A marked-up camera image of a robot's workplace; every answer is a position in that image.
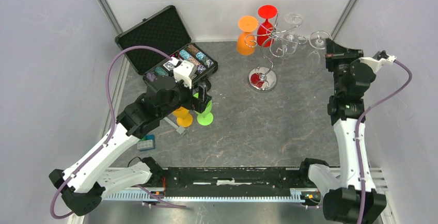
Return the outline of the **clear wine glass front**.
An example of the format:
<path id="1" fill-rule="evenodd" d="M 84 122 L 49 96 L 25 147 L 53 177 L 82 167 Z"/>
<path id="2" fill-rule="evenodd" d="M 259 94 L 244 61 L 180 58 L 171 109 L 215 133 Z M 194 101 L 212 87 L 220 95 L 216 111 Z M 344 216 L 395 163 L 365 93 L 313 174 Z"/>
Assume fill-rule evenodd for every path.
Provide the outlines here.
<path id="1" fill-rule="evenodd" d="M 331 34 L 323 30 L 318 30 L 311 33 L 308 42 L 309 45 L 312 47 L 312 50 L 307 56 L 307 61 L 310 63 L 311 66 L 316 67 L 320 64 L 320 51 L 325 50 L 326 40 L 331 38 Z"/>

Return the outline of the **green plastic wine glass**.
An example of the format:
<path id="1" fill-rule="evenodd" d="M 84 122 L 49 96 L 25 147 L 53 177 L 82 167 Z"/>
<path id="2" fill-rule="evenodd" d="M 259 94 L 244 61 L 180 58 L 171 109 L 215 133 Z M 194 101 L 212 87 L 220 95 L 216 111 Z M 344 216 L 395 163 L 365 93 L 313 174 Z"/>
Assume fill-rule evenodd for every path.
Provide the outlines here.
<path id="1" fill-rule="evenodd" d="M 208 126 L 210 125 L 213 120 L 214 120 L 214 116 L 211 113 L 211 109 L 212 109 L 212 101 L 210 100 L 207 103 L 206 109 L 204 110 L 204 112 L 195 112 L 197 114 L 197 122 L 202 125 L 202 126 Z"/>

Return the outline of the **yellow plastic wine glass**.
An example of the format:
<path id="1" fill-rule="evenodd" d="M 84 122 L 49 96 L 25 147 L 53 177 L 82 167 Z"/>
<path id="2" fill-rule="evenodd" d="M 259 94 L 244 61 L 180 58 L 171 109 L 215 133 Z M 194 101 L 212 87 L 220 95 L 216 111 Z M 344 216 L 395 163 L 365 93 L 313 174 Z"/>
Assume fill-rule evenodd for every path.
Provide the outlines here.
<path id="1" fill-rule="evenodd" d="M 186 128 L 193 123 L 193 116 L 189 113 L 189 110 L 184 107 L 179 107 L 174 110 L 172 114 L 177 118 L 177 124 L 179 126 Z"/>

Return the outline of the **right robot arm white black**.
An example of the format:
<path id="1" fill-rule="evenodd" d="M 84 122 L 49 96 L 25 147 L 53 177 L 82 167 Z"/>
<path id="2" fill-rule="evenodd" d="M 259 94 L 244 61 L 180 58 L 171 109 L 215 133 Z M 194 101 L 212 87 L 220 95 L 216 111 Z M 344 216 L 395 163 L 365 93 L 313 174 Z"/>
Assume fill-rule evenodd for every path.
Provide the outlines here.
<path id="1" fill-rule="evenodd" d="M 363 97 L 377 72 L 396 57 L 385 51 L 365 57 L 363 50 L 346 48 L 330 38 L 323 44 L 325 65 L 334 80 L 327 113 L 338 143 L 340 176 L 335 177 L 328 165 L 306 159 L 307 168 L 299 171 L 298 179 L 305 187 L 317 187 L 326 220 L 374 223 L 387 202 L 377 192 L 367 164 Z"/>

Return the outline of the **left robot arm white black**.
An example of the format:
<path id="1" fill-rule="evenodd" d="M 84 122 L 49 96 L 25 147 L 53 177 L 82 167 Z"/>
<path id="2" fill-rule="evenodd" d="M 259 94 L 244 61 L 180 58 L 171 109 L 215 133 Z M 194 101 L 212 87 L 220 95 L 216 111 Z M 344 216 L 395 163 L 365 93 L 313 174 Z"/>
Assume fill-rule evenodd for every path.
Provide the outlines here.
<path id="1" fill-rule="evenodd" d="M 212 100 L 207 94 L 211 87 L 208 81 L 187 86 L 183 80 L 159 76 L 146 85 L 146 92 L 112 118 L 110 130 L 81 159 L 49 174 L 57 189 L 51 203 L 51 215 L 55 219 L 60 218 L 54 212 L 59 195 L 72 214 L 84 216 L 104 198 L 127 187 L 159 185 L 162 172 L 152 159 L 143 159 L 114 174 L 104 175 L 104 172 L 123 152 L 159 127 L 163 118 L 180 107 L 202 112 Z"/>

